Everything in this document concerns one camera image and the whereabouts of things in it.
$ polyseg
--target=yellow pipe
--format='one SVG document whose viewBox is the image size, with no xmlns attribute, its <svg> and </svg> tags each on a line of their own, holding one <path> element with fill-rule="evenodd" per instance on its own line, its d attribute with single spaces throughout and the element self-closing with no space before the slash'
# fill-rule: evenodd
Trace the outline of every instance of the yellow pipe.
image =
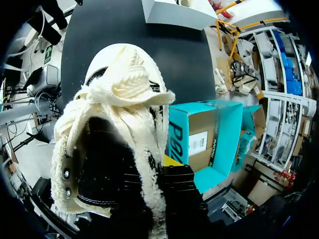
<svg viewBox="0 0 319 239">
<path fill-rule="evenodd" d="M 218 20 L 218 21 L 221 22 L 221 23 L 223 23 L 223 24 L 226 24 L 226 25 L 229 25 L 229 26 L 232 26 L 232 27 L 236 28 L 235 25 L 230 24 L 230 23 L 228 23 L 228 22 L 225 22 L 225 21 L 222 21 L 222 20 Z"/>
<path fill-rule="evenodd" d="M 220 36 L 220 30 L 219 30 L 219 20 L 216 20 L 216 28 L 217 28 L 217 35 L 218 35 L 218 47 L 219 50 L 222 50 L 222 46 L 221 46 L 221 36 Z"/>
<path fill-rule="evenodd" d="M 285 18 L 285 17 L 271 18 L 271 19 L 265 20 L 265 21 L 263 21 L 263 22 L 266 23 L 266 22 L 272 22 L 272 21 L 285 21 L 285 20 L 288 20 L 288 18 Z M 246 29 L 246 28 L 249 28 L 249 27 L 252 27 L 252 26 L 256 26 L 256 25 L 259 25 L 259 24 L 262 24 L 262 23 L 261 23 L 260 21 L 254 22 L 254 23 L 248 24 L 248 25 L 246 25 L 246 26 L 242 26 L 242 27 L 240 27 L 239 29 L 240 29 L 240 30 L 243 30 L 243 29 Z M 232 30 L 230 33 L 233 34 L 233 33 L 235 33 L 235 32 L 237 32 L 236 29 Z"/>
<path fill-rule="evenodd" d="M 231 53 L 230 53 L 230 55 L 229 55 L 229 60 L 231 60 L 231 58 L 233 57 L 233 54 L 234 54 L 235 48 L 236 48 L 236 46 L 237 46 L 237 40 L 238 40 L 238 38 L 239 38 L 239 35 L 240 35 L 240 33 L 239 33 L 239 32 L 237 32 L 237 35 L 236 35 L 236 39 L 235 39 L 235 42 L 234 42 L 233 49 L 231 50 Z"/>
<path fill-rule="evenodd" d="M 229 4 L 229 5 L 225 6 L 225 7 L 223 7 L 222 9 L 217 10 L 217 11 L 216 11 L 216 15 L 220 14 L 221 12 L 223 12 L 223 11 L 229 9 L 230 7 L 232 7 L 232 6 L 236 5 L 236 4 L 239 4 L 239 3 L 243 2 L 243 1 L 244 1 L 244 0 L 239 0 L 239 1 L 232 2 L 231 4 Z"/>
</svg>

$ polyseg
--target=black tabletop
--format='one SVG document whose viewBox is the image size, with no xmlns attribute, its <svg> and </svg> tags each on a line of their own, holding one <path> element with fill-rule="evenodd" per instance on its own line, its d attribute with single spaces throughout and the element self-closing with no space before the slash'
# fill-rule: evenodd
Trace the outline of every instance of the black tabletop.
<svg viewBox="0 0 319 239">
<path fill-rule="evenodd" d="M 141 0 L 89 0 L 76 6 L 64 40 L 62 99 L 81 88 L 93 57 L 114 43 L 130 43 L 157 63 L 175 104 L 215 99 L 213 68 L 204 31 L 146 24 Z"/>
</svg>

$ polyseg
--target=white wall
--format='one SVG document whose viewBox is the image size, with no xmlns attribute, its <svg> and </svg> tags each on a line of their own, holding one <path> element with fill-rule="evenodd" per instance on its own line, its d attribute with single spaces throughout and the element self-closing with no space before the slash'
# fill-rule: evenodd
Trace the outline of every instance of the white wall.
<svg viewBox="0 0 319 239">
<path fill-rule="evenodd" d="M 221 2 L 222 6 L 226 6 L 233 0 L 222 0 Z M 233 14 L 233 17 L 227 22 L 238 27 L 270 18 L 286 17 L 281 7 L 274 0 L 246 0 L 227 11 Z"/>
</svg>

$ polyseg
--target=white box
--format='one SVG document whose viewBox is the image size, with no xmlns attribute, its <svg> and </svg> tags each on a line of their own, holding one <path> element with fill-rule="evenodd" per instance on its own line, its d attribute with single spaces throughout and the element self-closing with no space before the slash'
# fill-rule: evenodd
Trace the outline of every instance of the white box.
<svg viewBox="0 0 319 239">
<path fill-rule="evenodd" d="M 256 35 L 256 41 L 258 45 L 258 50 L 261 54 L 264 56 L 271 56 L 274 46 L 269 41 L 268 36 L 265 34 L 265 32 L 261 32 Z"/>
<path fill-rule="evenodd" d="M 264 59 L 265 79 L 267 81 L 277 82 L 276 68 L 274 58 Z"/>
<path fill-rule="evenodd" d="M 287 147 L 288 143 L 289 143 L 289 135 L 286 133 L 283 133 L 282 137 L 281 137 L 281 141 L 280 141 L 280 145 Z"/>
<path fill-rule="evenodd" d="M 188 0 L 189 7 L 175 0 L 142 0 L 146 23 L 185 26 L 197 30 L 216 23 L 218 19 L 208 0 Z"/>
<path fill-rule="evenodd" d="M 269 116 L 280 119 L 281 116 L 281 101 L 271 100 L 270 101 L 270 109 Z"/>
<path fill-rule="evenodd" d="M 273 119 L 270 119 L 267 124 L 267 131 L 266 134 L 275 138 L 278 132 L 279 122 Z"/>
</svg>

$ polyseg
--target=cardboard box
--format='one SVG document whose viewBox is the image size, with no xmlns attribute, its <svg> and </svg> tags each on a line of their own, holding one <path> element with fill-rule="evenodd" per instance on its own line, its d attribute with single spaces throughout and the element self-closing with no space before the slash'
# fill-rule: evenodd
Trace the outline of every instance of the cardboard box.
<svg viewBox="0 0 319 239">
<path fill-rule="evenodd" d="M 293 156 L 298 156 L 301 146 L 303 145 L 303 141 L 304 141 L 304 137 L 299 135 L 295 145 Z"/>
<path fill-rule="evenodd" d="M 231 168 L 232 172 L 237 172 L 244 166 L 245 156 L 255 150 L 257 139 L 264 134 L 265 128 L 266 119 L 262 106 L 247 106 L 243 108 L 241 136 Z"/>
<path fill-rule="evenodd" d="M 227 53 L 227 55 L 230 55 L 231 50 L 233 49 L 233 46 L 234 46 L 233 39 L 231 38 L 230 35 L 224 34 L 222 36 L 222 40 L 223 40 L 223 43 L 224 43 L 225 52 Z M 238 48 L 237 47 L 235 48 L 234 53 L 238 53 Z"/>
<path fill-rule="evenodd" d="M 253 51 L 252 53 L 254 68 L 256 71 L 259 70 L 259 63 L 260 63 L 260 55 L 257 51 Z"/>
<path fill-rule="evenodd" d="M 227 59 L 224 58 L 217 58 L 217 68 L 219 70 L 222 70 L 222 72 L 225 75 L 225 85 L 227 87 L 227 90 L 231 91 L 231 88 L 233 86 L 232 81 L 231 81 L 231 74 L 230 74 L 230 68 L 229 68 L 229 63 Z"/>
<path fill-rule="evenodd" d="M 311 132 L 312 119 L 310 117 L 302 116 L 300 123 L 299 134 L 303 137 L 309 138 Z"/>
<path fill-rule="evenodd" d="M 258 100 L 261 100 L 264 97 L 264 93 L 258 82 L 256 82 L 256 85 L 253 88 L 253 92 L 255 93 Z"/>
<path fill-rule="evenodd" d="M 237 150 L 242 114 L 241 103 L 222 100 L 169 107 L 169 157 L 191 166 L 200 193 L 227 178 Z M 206 131 L 206 150 L 189 156 L 189 136 Z"/>
</svg>

